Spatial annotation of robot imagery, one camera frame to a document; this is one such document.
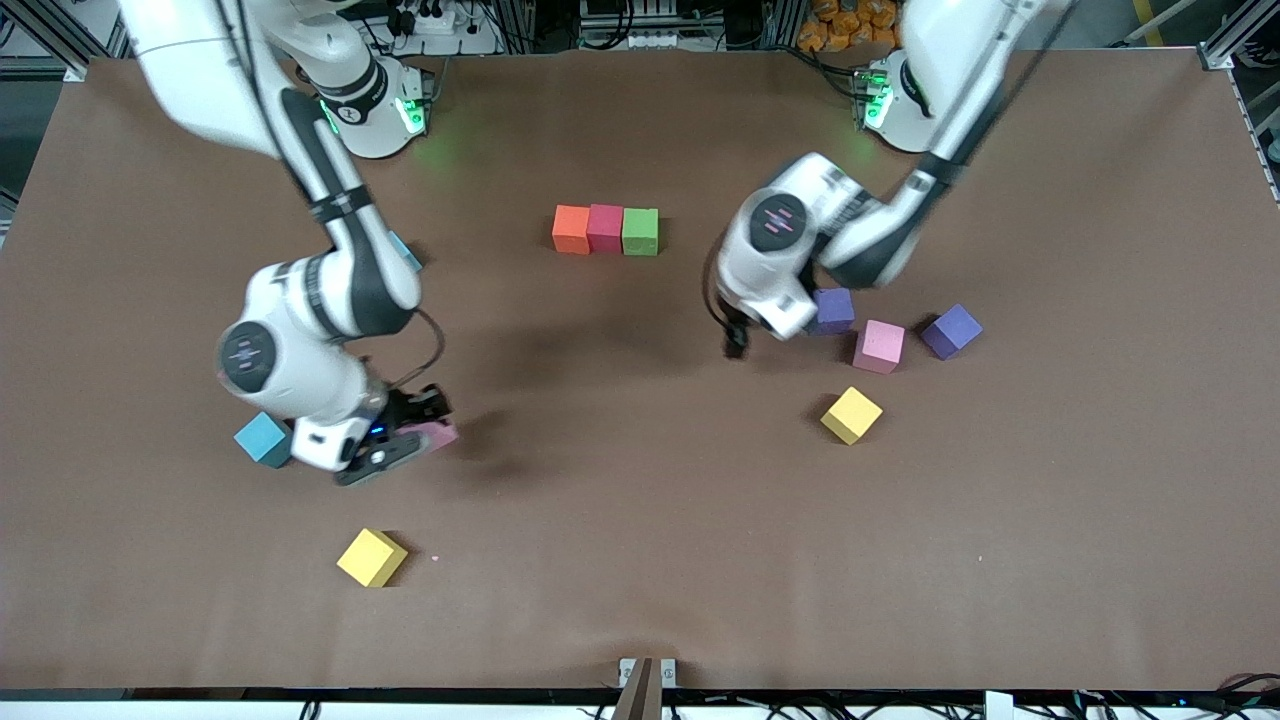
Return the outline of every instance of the green cube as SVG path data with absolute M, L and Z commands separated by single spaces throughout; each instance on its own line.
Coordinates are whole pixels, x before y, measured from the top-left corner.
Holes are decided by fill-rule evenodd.
M 658 254 L 658 211 L 627 208 L 622 211 L 622 254 Z

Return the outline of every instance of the cube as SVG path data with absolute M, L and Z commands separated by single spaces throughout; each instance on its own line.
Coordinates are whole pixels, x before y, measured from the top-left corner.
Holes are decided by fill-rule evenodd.
M 401 258 L 403 258 L 404 261 L 408 263 L 408 266 L 413 268 L 415 273 L 420 273 L 422 270 L 422 264 L 419 263 L 417 258 L 413 256 L 413 251 L 410 250 L 407 245 L 404 245 L 404 241 L 401 240 L 394 231 L 387 231 L 387 234 L 392 237 L 392 245 L 396 246 L 396 251 L 401 254 Z
M 622 254 L 622 208 L 617 205 L 591 205 L 586 222 L 586 242 L 591 252 Z
M 849 388 L 822 416 L 822 424 L 845 441 L 845 445 L 854 445 L 858 438 L 867 434 L 868 428 L 881 416 L 881 413 L 883 410 L 879 405 L 868 400 L 856 388 Z
M 590 254 L 591 243 L 586 240 L 586 224 L 590 218 L 590 208 L 557 205 L 556 222 L 552 223 L 552 241 L 556 243 L 556 251 L 570 255 Z
M 858 333 L 854 346 L 854 368 L 887 375 L 897 368 L 902 359 L 902 338 L 906 329 L 879 320 L 867 320 L 867 327 Z
M 366 588 L 380 588 L 406 557 L 408 551 L 385 533 L 365 528 L 338 559 L 338 566 Z
M 847 290 L 818 290 L 813 301 L 818 314 L 809 323 L 809 334 L 841 334 L 854 327 L 854 296 Z
M 920 333 L 933 354 L 942 360 L 950 360 L 956 352 L 973 342 L 973 338 L 982 333 L 982 325 L 963 305 L 952 305 L 941 318 L 933 320 L 929 327 Z
M 445 445 L 458 439 L 458 428 L 448 420 L 439 420 L 435 423 L 425 423 L 426 427 L 422 428 L 422 433 L 426 439 L 431 441 L 431 447 L 428 452 L 435 452 Z
M 259 413 L 236 433 L 236 442 L 255 462 L 280 468 L 289 461 L 293 432 L 266 413 Z
M 622 213 L 622 252 L 626 255 L 658 254 L 658 211 L 627 208 Z

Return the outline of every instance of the blue cube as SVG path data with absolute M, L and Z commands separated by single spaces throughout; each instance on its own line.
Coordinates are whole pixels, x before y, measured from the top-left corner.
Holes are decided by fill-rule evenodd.
M 929 327 L 920 333 L 920 340 L 928 345 L 933 354 L 942 360 L 950 360 L 956 352 L 973 342 L 973 338 L 982 333 L 982 325 L 963 305 L 954 305 L 933 320 Z
M 236 433 L 236 442 L 244 452 L 268 468 L 279 468 L 289 461 L 289 451 L 293 445 L 293 433 L 289 427 L 268 415 L 259 413 L 247 425 Z
M 809 334 L 841 334 L 854 327 L 854 296 L 847 290 L 819 290 L 813 293 L 818 314 Z
M 396 234 L 396 231 L 387 231 L 387 234 L 392 237 L 392 245 L 396 246 L 396 250 L 401 254 L 401 258 L 403 258 L 404 261 L 408 263 L 408 266 L 413 268 L 415 273 L 422 272 L 422 264 L 417 261 L 417 258 L 413 256 L 413 251 L 410 250 L 407 245 L 404 245 L 404 241 L 401 240 L 398 234 Z

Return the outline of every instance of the pink cube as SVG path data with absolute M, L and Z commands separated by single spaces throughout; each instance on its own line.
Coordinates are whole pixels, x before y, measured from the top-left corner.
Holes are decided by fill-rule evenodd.
M 415 423 L 412 425 L 404 425 L 396 430 L 396 434 L 403 436 L 408 433 L 419 433 L 426 445 L 428 452 L 435 452 L 445 445 L 458 439 L 458 428 L 449 420 L 436 420 L 431 423 Z
M 902 338 L 906 331 L 897 325 L 867 320 L 867 328 L 858 333 L 854 347 L 854 368 L 887 375 L 902 359 Z
M 622 254 L 622 208 L 617 205 L 591 205 L 586 220 L 586 241 L 591 252 Z
M 431 441 L 431 447 L 429 452 L 435 452 L 445 445 L 458 439 L 458 428 L 448 420 L 440 420 L 436 423 L 424 423 L 426 427 L 425 433 L 428 439 Z

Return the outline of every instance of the power strip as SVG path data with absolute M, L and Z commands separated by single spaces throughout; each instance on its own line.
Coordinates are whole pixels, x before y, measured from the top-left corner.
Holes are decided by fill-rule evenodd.
M 440 13 L 439 18 L 431 15 L 417 15 L 413 20 L 416 35 L 453 35 L 453 26 L 458 19 L 458 13 L 452 6 Z
M 664 49 L 677 45 L 680 45 L 680 36 L 673 29 L 646 29 L 627 36 L 627 50 Z

